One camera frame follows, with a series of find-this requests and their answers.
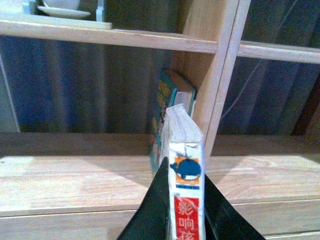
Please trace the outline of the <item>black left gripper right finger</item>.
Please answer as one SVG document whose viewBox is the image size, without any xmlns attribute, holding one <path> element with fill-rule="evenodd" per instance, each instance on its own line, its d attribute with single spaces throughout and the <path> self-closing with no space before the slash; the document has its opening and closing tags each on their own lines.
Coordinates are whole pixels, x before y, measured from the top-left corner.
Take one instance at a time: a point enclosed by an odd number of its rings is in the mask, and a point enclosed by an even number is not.
<svg viewBox="0 0 320 240">
<path fill-rule="evenodd" d="M 265 240 L 204 176 L 204 215 L 207 240 Z"/>
</svg>

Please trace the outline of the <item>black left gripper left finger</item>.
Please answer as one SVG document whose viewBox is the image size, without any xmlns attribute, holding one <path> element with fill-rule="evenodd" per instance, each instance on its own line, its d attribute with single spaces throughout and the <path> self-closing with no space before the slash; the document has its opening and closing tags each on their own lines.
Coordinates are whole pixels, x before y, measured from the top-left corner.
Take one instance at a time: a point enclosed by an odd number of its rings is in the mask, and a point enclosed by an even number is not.
<svg viewBox="0 0 320 240">
<path fill-rule="evenodd" d="M 170 197 L 168 158 L 157 170 L 139 208 L 121 231 L 118 240 L 168 240 L 170 238 Z"/>
</svg>

